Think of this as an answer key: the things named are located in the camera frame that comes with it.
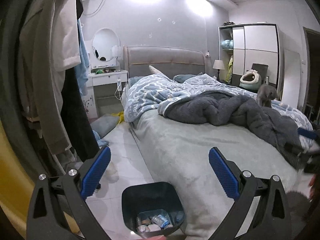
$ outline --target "light blue pillow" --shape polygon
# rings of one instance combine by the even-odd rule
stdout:
[[[186,75],[175,75],[173,77],[173,80],[177,81],[178,83],[182,84],[183,82],[185,82],[187,79],[195,77],[195,76],[201,76],[203,75],[202,72],[200,72],[198,75],[192,75],[192,74],[186,74]]]
[[[225,40],[221,42],[223,49],[233,49],[233,40]]]
[[[144,76],[139,76],[139,77],[132,77],[128,79],[128,85],[129,88],[132,87],[135,83],[137,83],[141,78],[143,78]]]

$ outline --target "blue patterned comforter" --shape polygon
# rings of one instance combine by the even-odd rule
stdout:
[[[183,84],[179,84],[163,74],[154,74],[141,78],[130,87],[124,108],[124,119],[127,122],[133,122],[151,109],[158,109],[159,114],[166,116],[166,110],[173,102],[209,90],[226,91],[233,95],[257,98],[255,93],[220,83],[207,74],[189,78]],[[272,101],[271,106],[281,115],[291,117],[298,127],[312,130],[311,123],[298,109],[275,100]],[[304,149],[309,149],[313,144],[312,140],[303,136],[300,136],[300,141]]]

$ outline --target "table lamp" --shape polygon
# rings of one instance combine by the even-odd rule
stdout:
[[[217,75],[217,80],[219,81],[220,78],[219,78],[219,72],[221,69],[224,69],[224,64],[223,64],[223,61],[222,60],[215,60],[214,61],[214,64],[213,64],[213,67],[214,69],[218,69],[218,75]]]

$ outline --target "upholstered headboard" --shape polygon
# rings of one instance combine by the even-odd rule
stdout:
[[[207,60],[200,51],[169,47],[124,46],[124,69],[129,77],[150,75],[149,65],[169,78],[205,73]]]

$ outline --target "doorway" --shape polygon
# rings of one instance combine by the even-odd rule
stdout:
[[[320,33],[304,28],[308,52],[308,86],[304,114],[319,125],[320,118]]]

